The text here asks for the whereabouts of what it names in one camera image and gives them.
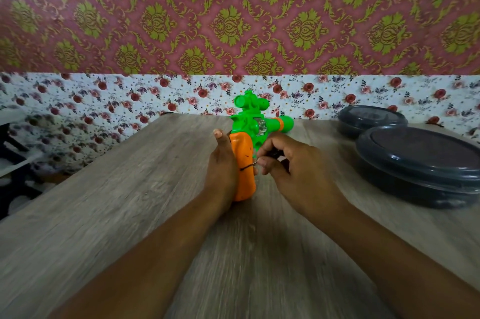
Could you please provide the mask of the person's left hand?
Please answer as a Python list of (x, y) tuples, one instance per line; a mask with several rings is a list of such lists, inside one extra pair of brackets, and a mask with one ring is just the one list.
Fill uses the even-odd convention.
[(220, 213), (225, 213), (236, 196), (239, 168), (233, 153), (233, 165), (215, 164), (210, 154), (202, 194), (214, 203)]

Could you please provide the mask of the person's right hand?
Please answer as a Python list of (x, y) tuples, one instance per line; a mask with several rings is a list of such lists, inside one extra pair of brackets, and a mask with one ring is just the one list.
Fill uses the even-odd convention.
[(300, 143), (289, 164), (290, 175), (268, 175), (297, 213), (315, 225), (322, 225), (339, 216), (350, 203), (333, 181), (320, 149)]

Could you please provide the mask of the green and orange toy gun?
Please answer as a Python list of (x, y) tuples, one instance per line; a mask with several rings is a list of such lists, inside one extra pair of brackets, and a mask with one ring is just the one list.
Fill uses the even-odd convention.
[(294, 120), (289, 116), (266, 117), (263, 112), (269, 108), (269, 101), (251, 90), (236, 96), (234, 104), (241, 112), (230, 117), (233, 124), (229, 139), (239, 168), (234, 201), (241, 202), (256, 191), (254, 163), (258, 149), (271, 133), (291, 131)]

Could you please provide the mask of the person's left forearm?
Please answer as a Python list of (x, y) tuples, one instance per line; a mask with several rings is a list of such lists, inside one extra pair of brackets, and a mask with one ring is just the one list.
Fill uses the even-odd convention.
[(204, 188), (161, 226), (97, 275), (49, 319), (159, 319), (234, 189)]

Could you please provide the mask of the person's right forearm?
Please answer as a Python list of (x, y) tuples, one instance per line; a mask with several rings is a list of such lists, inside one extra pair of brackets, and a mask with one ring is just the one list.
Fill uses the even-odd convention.
[(361, 268), (402, 319), (480, 319), (480, 292), (345, 200), (305, 217)]

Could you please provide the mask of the small dark grey lidded container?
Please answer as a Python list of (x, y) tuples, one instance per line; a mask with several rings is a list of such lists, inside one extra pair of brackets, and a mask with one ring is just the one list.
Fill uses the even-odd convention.
[(406, 117), (393, 110), (367, 105), (349, 105), (337, 115), (337, 131), (356, 139), (364, 131), (375, 127), (408, 125)]

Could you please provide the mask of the large dark grey lidded container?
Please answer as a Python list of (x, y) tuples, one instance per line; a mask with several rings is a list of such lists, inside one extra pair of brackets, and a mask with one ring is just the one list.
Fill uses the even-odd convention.
[(414, 205), (453, 209), (480, 202), (480, 148), (440, 132), (375, 127), (355, 143), (357, 172), (383, 192)]

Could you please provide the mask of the black and white shelf unit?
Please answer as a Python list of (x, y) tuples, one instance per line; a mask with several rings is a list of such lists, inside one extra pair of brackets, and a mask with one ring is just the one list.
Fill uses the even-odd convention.
[(27, 184), (27, 178), (43, 184), (43, 180), (32, 168), (32, 164), (43, 153), (27, 148), (9, 135), (11, 124), (22, 121), (25, 116), (19, 109), (0, 110), (0, 178), (10, 176), (9, 183), (0, 184), (0, 220), (9, 215), (10, 204), (17, 197), (25, 196), (34, 200), (42, 194), (42, 191)]

